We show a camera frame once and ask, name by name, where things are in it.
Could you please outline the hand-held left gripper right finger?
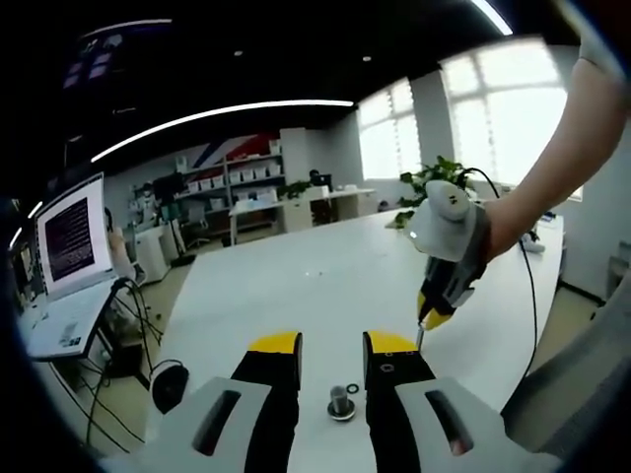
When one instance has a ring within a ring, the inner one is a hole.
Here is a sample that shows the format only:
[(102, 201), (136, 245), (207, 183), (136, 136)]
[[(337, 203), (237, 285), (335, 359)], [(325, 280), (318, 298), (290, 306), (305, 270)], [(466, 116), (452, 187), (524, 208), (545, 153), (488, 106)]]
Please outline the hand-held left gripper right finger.
[(363, 335), (366, 422), (380, 472), (555, 472), (560, 459), (529, 452), (502, 416), (451, 377), (435, 377), (415, 344)]

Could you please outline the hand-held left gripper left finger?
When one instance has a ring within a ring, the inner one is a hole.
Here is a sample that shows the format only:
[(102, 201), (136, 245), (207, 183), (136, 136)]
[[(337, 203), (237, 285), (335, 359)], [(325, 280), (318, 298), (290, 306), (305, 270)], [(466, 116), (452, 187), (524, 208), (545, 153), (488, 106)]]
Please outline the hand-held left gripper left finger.
[(299, 420), (302, 335), (262, 337), (229, 377), (214, 377), (167, 413), (133, 453), (101, 472), (285, 472)]

